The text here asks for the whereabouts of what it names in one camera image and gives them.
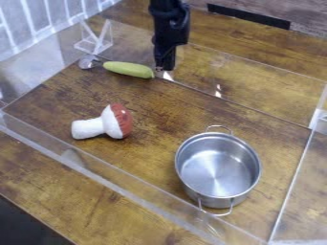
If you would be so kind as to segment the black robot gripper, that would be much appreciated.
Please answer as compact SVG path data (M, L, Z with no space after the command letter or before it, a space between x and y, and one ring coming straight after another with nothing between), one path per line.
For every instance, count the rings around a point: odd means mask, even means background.
M151 3L149 11L155 23L155 62L158 71L175 68L177 46L189 43L191 8L187 3Z

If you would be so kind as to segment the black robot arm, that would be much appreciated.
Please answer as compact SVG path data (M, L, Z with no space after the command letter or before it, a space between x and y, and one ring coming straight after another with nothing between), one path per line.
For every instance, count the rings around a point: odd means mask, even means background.
M154 18L154 57L158 71L175 68L177 47L186 45L191 31L191 8L182 0L150 0Z

